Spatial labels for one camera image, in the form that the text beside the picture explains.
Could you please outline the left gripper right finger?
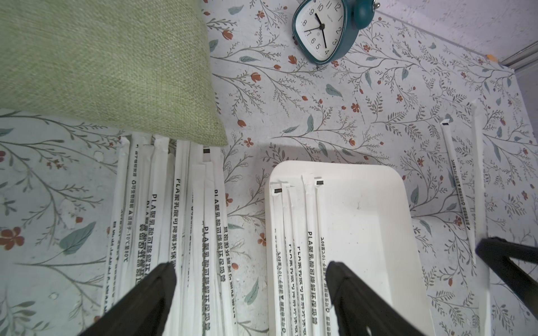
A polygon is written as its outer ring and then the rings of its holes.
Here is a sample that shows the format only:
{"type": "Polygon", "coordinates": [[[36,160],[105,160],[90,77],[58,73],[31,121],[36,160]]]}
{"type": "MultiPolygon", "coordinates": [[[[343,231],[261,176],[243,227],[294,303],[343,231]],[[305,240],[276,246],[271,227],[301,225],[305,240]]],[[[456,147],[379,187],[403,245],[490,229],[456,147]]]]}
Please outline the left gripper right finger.
{"type": "Polygon", "coordinates": [[[330,262],[325,276],[339,335],[422,335],[347,265],[330,262]]]}

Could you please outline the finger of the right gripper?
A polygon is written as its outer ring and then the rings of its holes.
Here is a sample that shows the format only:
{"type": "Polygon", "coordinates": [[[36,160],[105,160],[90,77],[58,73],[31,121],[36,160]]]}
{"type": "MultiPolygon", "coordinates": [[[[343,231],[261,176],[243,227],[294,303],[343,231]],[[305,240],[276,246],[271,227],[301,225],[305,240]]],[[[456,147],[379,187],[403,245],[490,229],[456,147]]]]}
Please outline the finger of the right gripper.
{"type": "Polygon", "coordinates": [[[513,261],[517,259],[537,265],[537,247],[490,237],[482,239],[475,252],[537,319],[537,281],[513,261]]]}

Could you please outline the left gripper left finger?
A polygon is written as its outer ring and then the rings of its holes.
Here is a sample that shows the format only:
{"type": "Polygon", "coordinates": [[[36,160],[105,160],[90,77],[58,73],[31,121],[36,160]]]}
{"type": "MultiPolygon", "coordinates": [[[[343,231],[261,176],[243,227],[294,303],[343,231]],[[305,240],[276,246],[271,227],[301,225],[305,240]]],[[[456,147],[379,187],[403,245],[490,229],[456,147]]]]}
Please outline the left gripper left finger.
{"type": "Polygon", "coordinates": [[[177,277],[172,263],[161,263],[82,335],[162,335],[177,277]]]}

